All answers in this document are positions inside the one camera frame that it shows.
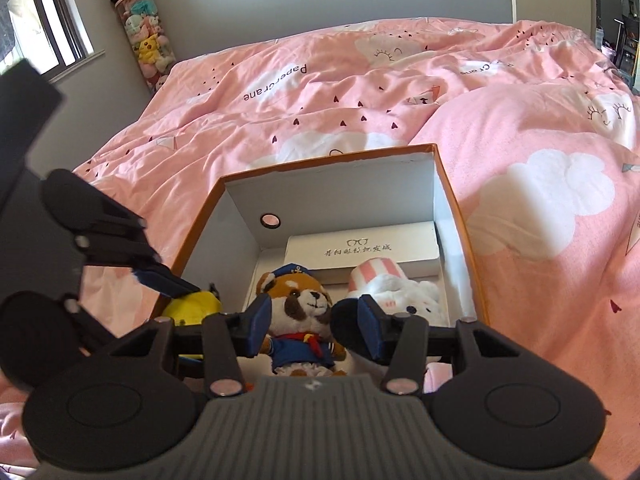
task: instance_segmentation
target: red panda plush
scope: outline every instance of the red panda plush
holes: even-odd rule
[[[332,302],[308,270],[290,264],[264,274],[256,293],[271,297],[271,325],[261,353],[271,357],[273,373],[282,376],[344,375],[335,361],[346,351],[331,342]]]

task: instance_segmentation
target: cartoon face print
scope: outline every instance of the cartoon face print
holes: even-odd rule
[[[401,59],[420,54],[424,50],[421,43],[398,38],[397,35],[360,38],[354,42],[354,45],[374,68],[391,65]]]
[[[632,150],[636,144],[636,114],[626,92],[607,92],[587,100],[586,117],[596,133]]]

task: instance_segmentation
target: cardboard box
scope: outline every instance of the cardboard box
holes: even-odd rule
[[[354,267],[370,258],[391,258],[408,278],[440,274],[433,222],[292,236],[284,262],[300,264],[323,285],[347,283]]]
[[[277,216],[280,226],[261,222]],[[214,282],[225,311],[244,309],[264,272],[285,263],[292,236],[434,222],[443,308],[489,323],[465,225],[434,144],[300,160],[232,174],[213,187],[172,271],[202,288]],[[343,298],[347,283],[327,287]],[[158,316],[165,303],[154,310]],[[268,356],[240,359],[247,381],[270,372]],[[350,371],[349,360],[344,369]]]

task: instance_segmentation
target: bed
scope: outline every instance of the bed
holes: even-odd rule
[[[578,30],[384,20],[182,62],[76,173],[147,218],[172,266],[224,174],[437,143],[492,325],[599,394],[607,429],[593,461],[621,479],[640,463],[639,112]],[[117,335],[155,300],[126,270],[86,272],[82,302]],[[21,400],[2,412],[0,463],[28,467],[8,423]]]

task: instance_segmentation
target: plush toy storage tube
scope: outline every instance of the plush toy storage tube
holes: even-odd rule
[[[146,84],[155,94],[175,64],[175,55],[164,33],[158,7],[153,0],[119,0],[116,5],[133,54]]]

